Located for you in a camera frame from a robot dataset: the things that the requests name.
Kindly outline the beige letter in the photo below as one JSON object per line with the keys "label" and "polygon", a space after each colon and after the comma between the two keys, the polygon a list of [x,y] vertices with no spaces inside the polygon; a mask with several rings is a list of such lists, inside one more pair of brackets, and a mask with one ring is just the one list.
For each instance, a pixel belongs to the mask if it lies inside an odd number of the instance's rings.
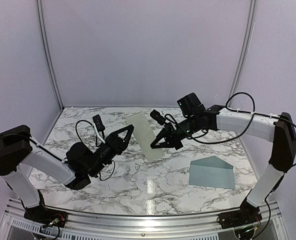
{"label": "beige letter", "polygon": [[143,112],[130,115],[126,123],[134,127],[133,135],[146,159],[151,162],[165,156],[160,148],[153,149],[150,145],[155,140],[155,134]]}

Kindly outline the blue-grey envelope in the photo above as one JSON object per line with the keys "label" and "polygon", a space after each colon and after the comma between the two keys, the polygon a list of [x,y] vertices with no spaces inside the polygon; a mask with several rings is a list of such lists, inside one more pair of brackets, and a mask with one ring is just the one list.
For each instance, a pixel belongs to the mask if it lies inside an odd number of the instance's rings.
{"label": "blue-grey envelope", "polygon": [[189,185],[235,189],[234,166],[217,156],[193,160],[189,169]]}

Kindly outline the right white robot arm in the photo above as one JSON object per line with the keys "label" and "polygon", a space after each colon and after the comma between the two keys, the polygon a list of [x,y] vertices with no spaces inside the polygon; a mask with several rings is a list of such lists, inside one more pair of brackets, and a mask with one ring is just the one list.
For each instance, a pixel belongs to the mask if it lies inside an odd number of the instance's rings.
{"label": "right white robot arm", "polygon": [[207,145],[195,136],[199,131],[230,131],[236,136],[252,136],[272,144],[267,167],[253,189],[240,205],[235,219],[246,224],[255,216],[255,210],[274,192],[286,173],[296,166],[296,124],[287,112],[281,114],[259,113],[253,106],[251,111],[230,108],[227,104],[205,107],[195,93],[190,93],[177,102],[184,120],[178,122],[169,114],[162,115],[153,110],[150,116],[163,128],[151,143],[153,149],[180,149],[184,139]]}

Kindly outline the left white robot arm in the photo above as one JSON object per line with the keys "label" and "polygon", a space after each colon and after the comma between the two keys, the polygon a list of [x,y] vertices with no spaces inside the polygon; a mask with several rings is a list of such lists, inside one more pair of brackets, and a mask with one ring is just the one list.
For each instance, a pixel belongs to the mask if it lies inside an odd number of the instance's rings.
{"label": "left white robot arm", "polygon": [[84,143],[77,142],[62,159],[47,150],[31,135],[27,125],[20,125],[0,133],[0,177],[20,197],[26,213],[45,223],[51,218],[44,198],[21,172],[21,165],[28,165],[53,177],[71,190],[81,190],[91,178],[100,177],[101,170],[114,162],[128,147],[133,125],[109,134],[92,152]]}

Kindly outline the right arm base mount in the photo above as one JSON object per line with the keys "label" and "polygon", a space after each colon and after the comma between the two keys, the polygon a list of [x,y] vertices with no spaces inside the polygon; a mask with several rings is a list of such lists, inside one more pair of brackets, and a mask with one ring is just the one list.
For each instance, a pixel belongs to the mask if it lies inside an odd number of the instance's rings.
{"label": "right arm base mount", "polygon": [[250,211],[239,209],[234,211],[222,212],[218,215],[217,222],[222,229],[235,228],[252,223],[258,223],[262,220],[260,210]]}

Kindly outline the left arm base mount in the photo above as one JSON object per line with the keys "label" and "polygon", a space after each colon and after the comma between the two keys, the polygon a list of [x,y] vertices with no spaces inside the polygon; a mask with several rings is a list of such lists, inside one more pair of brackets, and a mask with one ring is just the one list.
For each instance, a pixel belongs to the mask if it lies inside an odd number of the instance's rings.
{"label": "left arm base mount", "polygon": [[43,206],[37,206],[33,208],[27,208],[25,210],[24,218],[43,224],[49,227],[50,223],[58,219],[58,222],[54,222],[53,225],[63,228],[67,220],[67,212],[61,210],[55,210]]}

